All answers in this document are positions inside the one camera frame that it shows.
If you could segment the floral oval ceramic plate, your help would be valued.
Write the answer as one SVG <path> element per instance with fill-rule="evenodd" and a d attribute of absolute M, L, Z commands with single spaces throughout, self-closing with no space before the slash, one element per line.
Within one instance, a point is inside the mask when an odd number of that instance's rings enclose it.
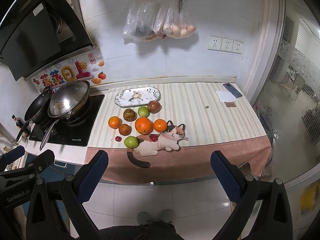
<path fill-rule="evenodd" d="M 150 101 L 158 101 L 161 97 L 156 87 L 131 88 L 120 91 L 114 103 L 122 108 L 147 105 Z"/>

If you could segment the dark red round fruit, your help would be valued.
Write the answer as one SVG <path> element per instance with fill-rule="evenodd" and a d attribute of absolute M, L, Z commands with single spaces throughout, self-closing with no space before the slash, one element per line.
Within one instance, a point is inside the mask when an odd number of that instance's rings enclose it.
<path fill-rule="evenodd" d="M 152 114 L 158 113 L 161 108 L 161 104 L 158 101 L 150 101 L 148 103 L 148 111 Z"/>

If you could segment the white wall socket strip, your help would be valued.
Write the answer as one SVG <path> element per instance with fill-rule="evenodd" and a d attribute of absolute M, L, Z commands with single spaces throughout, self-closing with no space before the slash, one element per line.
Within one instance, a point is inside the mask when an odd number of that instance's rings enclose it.
<path fill-rule="evenodd" d="M 240 41 L 213 36 L 208 38 L 208 50 L 242 54 L 243 47 L 244 43 Z"/>

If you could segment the black induction cooktop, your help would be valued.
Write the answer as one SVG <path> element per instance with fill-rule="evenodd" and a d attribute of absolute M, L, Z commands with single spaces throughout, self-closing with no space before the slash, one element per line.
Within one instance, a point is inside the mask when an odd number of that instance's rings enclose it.
<path fill-rule="evenodd" d="M 67 121 L 60 120 L 53 127 L 48 142 L 59 145 L 87 146 L 104 97 L 103 94 L 90 96 L 77 115 Z"/>

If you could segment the green apple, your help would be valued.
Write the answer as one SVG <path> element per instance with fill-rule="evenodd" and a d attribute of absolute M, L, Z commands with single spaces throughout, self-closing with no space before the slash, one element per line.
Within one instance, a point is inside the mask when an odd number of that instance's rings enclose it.
<path fill-rule="evenodd" d="M 139 145 L 138 139 L 134 136 L 128 136 L 124 140 L 124 145 L 127 148 L 136 148 Z"/>
<path fill-rule="evenodd" d="M 149 110 L 148 110 L 148 108 L 147 107 L 145 107 L 145 106 L 141 106 L 141 107 L 139 107 L 139 109 L 138 109 L 138 115 L 140 116 L 140 117 L 148 117 L 149 116 Z"/>

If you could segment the dark sauce bottle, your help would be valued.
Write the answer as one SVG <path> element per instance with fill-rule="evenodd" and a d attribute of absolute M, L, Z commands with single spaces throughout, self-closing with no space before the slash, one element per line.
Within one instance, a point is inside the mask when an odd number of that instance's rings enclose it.
<path fill-rule="evenodd" d="M 23 123 L 20 119 L 16 118 L 15 115 L 12 115 L 12 119 L 16 122 L 16 126 L 17 126 L 19 129 L 22 129 L 24 123 Z M 28 137 L 29 134 L 30 134 L 30 132 L 29 132 L 28 129 L 26 129 L 26 130 L 23 132 L 23 134 L 24 134 L 26 137 Z"/>

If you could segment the colourful wall sticker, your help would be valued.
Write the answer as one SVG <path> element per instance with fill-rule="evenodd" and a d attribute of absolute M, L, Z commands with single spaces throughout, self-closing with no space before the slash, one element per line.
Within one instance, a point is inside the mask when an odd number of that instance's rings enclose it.
<path fill-rule="evenodd" d="M 91 86 L 97 86 L 107 83 L 107 65 L 93 51 L 89 51 L 56 63 L 30 79 L 40 93 L 46 87 L 57 90 L 74 80 L 86 80 Z"/>

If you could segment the brown orange round fruit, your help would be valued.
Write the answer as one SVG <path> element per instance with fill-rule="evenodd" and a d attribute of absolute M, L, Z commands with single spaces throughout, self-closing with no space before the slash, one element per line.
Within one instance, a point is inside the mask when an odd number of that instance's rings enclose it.
<path fill-rule="evenodd" d="M 118 128 L 118 131 L 121 135 L 123 136 L 127 136 L 131 133 L 132 128 L 131 126 L 127 125 L 127 124 L 121 124 Z"/>

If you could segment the small orange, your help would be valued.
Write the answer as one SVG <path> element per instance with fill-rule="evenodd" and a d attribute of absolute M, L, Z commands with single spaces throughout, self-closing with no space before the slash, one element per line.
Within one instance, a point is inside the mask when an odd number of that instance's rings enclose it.
<path fill-rule="evenodd" d="M 112 116 L 108 120 L 108 125 L 112 129 L 118 129 L 121 125 L 121 119 L 117 116 Z"/>
<path fill-rule="evenodd" d="M 153 129 L 159 133 L 167 129 L 167 122 L 163 119 L 157 119 L 153 122 Z"/>

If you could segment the blue smartphone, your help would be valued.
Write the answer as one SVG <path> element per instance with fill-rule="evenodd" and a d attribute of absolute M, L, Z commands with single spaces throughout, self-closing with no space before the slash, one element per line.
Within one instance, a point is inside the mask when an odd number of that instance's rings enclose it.
<path fill-rule="evenodd" d="M 223 87 L 227 89 L 235 98 L 242 97 L 242 94 L 230 83 L 224 83 Z"/>

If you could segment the black frying pan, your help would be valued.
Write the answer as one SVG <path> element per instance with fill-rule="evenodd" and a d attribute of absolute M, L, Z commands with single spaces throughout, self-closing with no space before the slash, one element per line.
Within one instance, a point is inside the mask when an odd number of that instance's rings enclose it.
<path fill-rule="evenodd" d="M 46 86 L 43 92 L 28 107 L 24 115 L 25 124 L 20 129 L 15 140 L 16 142 L 19 141 L 23 132 L 27 131 L 30 124 L 40 124 L 48 118 L 48 107 L 52 93 L 52 87 Z"/>

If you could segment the large orange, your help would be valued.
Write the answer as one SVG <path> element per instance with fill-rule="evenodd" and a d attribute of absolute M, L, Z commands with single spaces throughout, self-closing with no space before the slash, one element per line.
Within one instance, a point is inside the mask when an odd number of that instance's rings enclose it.
<path fill-rule="evenodd" d="M 147 135 L 152 132 L 153 124 L 147 117 L 139 117 L 135 121 L 135 129 L 141 135 Z"/>

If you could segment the brown green round fruit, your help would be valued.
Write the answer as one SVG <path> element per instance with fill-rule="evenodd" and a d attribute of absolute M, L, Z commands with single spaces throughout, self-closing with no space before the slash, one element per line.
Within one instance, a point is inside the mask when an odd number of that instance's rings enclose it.
<path fill-rule="evenodd" d="M 132 122 L 132 121 L 136 120 L 137 115 L 133 109 L 128 108 L 128 109 L 125 109 L 125 111 L 123 113 L 123 118 L 127 122 Z"/>

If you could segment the steel wok lid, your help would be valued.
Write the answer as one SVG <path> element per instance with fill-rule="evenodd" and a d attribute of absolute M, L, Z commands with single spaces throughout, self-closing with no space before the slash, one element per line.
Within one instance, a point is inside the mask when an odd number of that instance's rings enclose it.
<path fill-rule="evenodd" d="M 76 115 L 87 102 L 90 84 L 86 80 L 65 83 L 51 97 L 48 115 L 51 118 L 65 118 Z"/>

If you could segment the white paper sheet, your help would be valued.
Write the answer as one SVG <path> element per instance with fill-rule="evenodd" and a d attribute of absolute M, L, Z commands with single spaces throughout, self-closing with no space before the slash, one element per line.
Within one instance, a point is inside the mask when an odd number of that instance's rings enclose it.
<path fill-rule="evenodd" d="M 237 98 L 229 91 L 216 91 L 220 102 L 236 102 Z"/>

